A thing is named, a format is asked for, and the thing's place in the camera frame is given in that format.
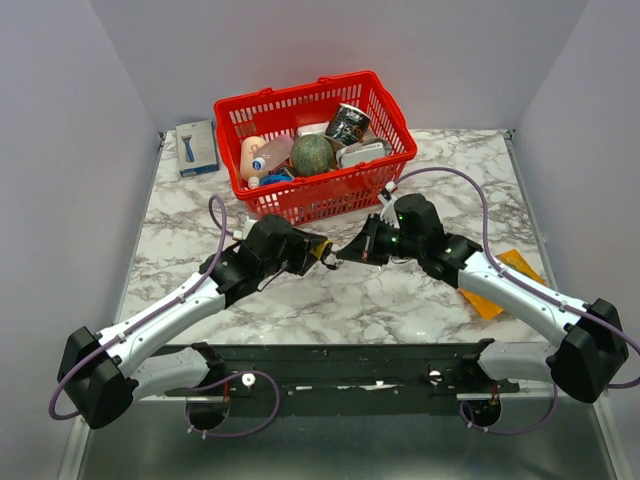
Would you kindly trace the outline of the yellow black padlock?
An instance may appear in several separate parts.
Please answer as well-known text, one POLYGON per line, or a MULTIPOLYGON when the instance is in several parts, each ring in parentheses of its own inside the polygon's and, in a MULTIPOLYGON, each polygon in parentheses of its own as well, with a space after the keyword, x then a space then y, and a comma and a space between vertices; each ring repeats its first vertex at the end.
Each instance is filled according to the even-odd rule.
POLYGON ((328 256, 331 254, 333 243, 330 240, 325 240, 318 244, 312 251, 311 255, 318 261, 325 262, 328 256))

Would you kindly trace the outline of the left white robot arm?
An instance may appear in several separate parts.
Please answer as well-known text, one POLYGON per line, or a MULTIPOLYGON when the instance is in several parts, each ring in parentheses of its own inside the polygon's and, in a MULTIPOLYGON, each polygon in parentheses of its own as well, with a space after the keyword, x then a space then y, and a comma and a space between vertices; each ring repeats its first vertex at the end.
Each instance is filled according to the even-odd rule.
POLYGON ((170 340, 264 288, 281 273, 305 275, 331 241, 268 214, 248 220, 182 285, 134 317, 97 333, 81 327, 66 340, 56 395, 66 394, 92 429, 118 419, 137 399, 175 389, 214 393, 222 372, 201 349, 160 355, 170 340))

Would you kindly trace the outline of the silver key bunch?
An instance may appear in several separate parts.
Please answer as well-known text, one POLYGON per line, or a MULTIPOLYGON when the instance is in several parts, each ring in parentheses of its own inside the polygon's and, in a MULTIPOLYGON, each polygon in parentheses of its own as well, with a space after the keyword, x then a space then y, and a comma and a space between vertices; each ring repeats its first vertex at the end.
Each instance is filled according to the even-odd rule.
POLYGON ((331 271, 339 270, 343 263, 344 261, 338 259, 334 254, 329 254, 321 259, 321 264, 331 271))

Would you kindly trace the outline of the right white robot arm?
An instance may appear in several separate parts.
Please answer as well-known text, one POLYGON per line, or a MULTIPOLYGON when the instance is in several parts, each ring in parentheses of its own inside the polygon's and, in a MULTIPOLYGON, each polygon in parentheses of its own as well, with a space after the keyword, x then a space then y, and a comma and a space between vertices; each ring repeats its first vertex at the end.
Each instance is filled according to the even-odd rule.
POLYGON ((461 382, 471 391, 495 380, 533 380, 593 403, 629 357, 613 304, 586 303, 491 262, 479 244, 446 232, 436 207, 421 194, 388 201, 337 257, 375 266, 394 257, 414 260, 429 277, 500 306, 546 339, 538 347, 490 342, 460 367, 461 382))

